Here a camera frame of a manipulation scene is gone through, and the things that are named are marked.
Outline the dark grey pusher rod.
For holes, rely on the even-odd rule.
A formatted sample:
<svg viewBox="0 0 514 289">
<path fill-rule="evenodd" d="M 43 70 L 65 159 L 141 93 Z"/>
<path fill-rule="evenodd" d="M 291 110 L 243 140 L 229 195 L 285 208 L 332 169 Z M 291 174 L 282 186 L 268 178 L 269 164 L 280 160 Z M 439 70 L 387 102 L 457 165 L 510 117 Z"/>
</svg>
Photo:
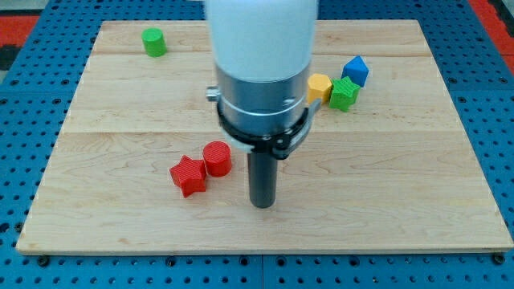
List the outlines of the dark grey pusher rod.
<svg viewBox="0 0 514 289">
<path fill-rule="evenodd" d="M 275 202 L 278 161 L 267 153 L 247 155 L 249 196 L 253 206 L 267 208 Z"/>
</svg>

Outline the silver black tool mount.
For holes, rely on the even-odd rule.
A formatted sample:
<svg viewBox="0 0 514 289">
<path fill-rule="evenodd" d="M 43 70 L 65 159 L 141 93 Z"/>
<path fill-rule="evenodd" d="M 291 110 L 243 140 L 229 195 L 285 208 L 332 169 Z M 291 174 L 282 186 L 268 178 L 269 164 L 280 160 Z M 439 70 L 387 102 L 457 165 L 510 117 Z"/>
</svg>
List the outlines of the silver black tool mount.
<svg viewBox="0 0 514 289">
<path fill-rule="evenodd" d="M 320 109 L 306 102 L 309 68 L 281 80 L 246 81 L 216 67 L 218 85 L 207 88 L 229 141 L 245 153 L 285 160 L 305 140 Z"/>
</svg>

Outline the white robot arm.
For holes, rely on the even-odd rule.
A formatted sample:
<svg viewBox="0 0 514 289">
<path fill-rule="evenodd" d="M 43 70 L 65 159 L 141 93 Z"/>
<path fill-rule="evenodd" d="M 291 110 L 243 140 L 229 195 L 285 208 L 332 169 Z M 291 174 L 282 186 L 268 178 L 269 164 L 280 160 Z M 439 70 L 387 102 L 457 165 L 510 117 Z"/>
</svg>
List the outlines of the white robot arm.
<svg viewBox="0 0 514 289">
<path fill-rule="evenodd" d="M 277 164 L 308 135 L 320 101 L 307 104 L 306 85 L 317 0 L 205 3 L 226 138 L 247 155 L 253 206 L 275 202 Z"/>
</svg>

